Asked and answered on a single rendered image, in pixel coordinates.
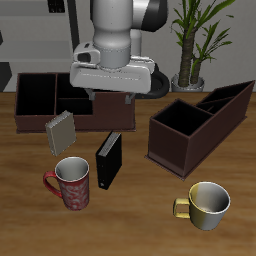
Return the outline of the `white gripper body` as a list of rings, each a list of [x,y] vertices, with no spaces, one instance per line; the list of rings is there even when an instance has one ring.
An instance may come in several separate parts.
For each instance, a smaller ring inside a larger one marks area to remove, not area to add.
[[[155,62],[149,57],[132,56],[128,65],[103,69],[98,64],[74,62],[70,83],[74,87],[146,94],[151,90]]]

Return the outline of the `dark brown desk caddy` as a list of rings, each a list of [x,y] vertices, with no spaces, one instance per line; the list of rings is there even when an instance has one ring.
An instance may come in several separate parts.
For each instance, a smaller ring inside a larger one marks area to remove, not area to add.
[[[244,121],[253,87],[220,87],[195,105],[173,101],[150,118],[146,158],[186,179]]]
[[[135,131],[135,99],[127,93],[95,91],[90,101],[83,88],[69,83],[68,73],[20,73],[14,118],[18,133],[45,132],[45,125],[65,110],[73,114],[77,132]]]

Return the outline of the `beige book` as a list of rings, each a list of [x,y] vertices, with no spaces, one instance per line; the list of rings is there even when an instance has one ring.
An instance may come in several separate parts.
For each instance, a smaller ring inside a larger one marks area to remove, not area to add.
[[[58,156],[76,141],[73,114],[65,110],[45,125],[49,148]]]

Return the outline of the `black book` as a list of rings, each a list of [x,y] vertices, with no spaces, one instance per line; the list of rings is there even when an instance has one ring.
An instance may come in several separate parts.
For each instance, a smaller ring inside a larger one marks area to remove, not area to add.
[[[107,190],[122,166],[122,134],[111,131],[95,156],[98,186]]]

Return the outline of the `green pot plant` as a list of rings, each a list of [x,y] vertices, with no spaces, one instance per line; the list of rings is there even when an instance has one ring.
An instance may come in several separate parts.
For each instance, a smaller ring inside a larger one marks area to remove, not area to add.
[[[231,41],[225,41],[229,28],[220,32],[216,38],[214,34],[219,21],[205,27],[205,24],[224,8],[233,4],[235,0],[217,0],[201,9],[201,0],[182,0],[182,12],[175,9],[178,19],[172,22],[177,24],[180,31],[175,30],[181,47],[181,62],[179,73],[171,79],[172,92],[202,92],[204,79],[199,76],[201,65],[204,61],[214,60],[212,53],[218,48],[230,45]]]

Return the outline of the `red patterned mug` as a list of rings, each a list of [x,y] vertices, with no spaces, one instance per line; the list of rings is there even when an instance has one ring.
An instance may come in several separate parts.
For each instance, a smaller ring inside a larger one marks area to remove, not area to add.
[[[89,164],[80,157],[62,159],[44,174],[43,183],[69,210],[82,210],[89,203]]]

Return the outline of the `yellow and white mug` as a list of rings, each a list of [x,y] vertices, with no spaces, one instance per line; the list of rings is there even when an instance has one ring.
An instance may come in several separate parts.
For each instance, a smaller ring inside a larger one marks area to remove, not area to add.
[[[194,184],[187,198],[176,198],[173,203],[173,215],[176,218],[189,219],[200,230],[215,229],[230,207],[228,192],[213,182]]]

